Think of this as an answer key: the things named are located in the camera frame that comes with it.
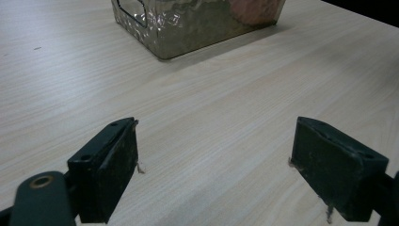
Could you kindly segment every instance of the table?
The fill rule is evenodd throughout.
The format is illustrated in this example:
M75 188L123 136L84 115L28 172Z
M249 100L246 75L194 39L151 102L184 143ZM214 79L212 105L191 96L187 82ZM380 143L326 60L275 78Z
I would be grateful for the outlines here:
M134 116L146 174L109 225L328 225L289 168L298 116L399 170L399 29L316 0L277 26L159 61L108 0L0 3L0 208L111 121ZM332 225L348 223L335 213Z

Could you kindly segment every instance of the silver container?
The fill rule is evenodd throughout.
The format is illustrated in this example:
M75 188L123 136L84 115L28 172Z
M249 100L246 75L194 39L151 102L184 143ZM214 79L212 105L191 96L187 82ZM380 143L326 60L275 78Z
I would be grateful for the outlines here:
M160 59L276 24L285 0L111 0L115 20Z

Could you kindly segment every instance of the wooden table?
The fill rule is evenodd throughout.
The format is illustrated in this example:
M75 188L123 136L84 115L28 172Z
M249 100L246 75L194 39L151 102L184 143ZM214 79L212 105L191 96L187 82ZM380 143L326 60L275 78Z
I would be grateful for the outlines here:
M326 206L287 165L296 118L381 152L393 176L399 29L287 0L277 26L161 62L115 23L109 0L0 2L1 209L24 179L67 171L130 116L147 173L109 225L327 225Z

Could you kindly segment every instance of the wood grain surface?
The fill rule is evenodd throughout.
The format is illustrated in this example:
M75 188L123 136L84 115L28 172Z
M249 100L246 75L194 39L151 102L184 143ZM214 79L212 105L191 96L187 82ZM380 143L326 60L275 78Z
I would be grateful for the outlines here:
M108 0L0 2L0 208L104 126L140 120L134 174L109 225L328 225L288 166L298 116L399 170L399 29L316 0L277 26L158 61ZM332 225L349 223L339 214Z

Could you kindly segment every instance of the light wood tabletop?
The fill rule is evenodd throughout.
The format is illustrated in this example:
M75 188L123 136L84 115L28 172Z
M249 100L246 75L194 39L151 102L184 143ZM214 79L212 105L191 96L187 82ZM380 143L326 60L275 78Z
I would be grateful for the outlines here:
M399 29L317 0L276 26L157 60L109 0L0 2L0 208L111 121L135 117L140 160L109 225L328 225L288 166L298 116L399 170ZM338 213L332 225L349 223Z

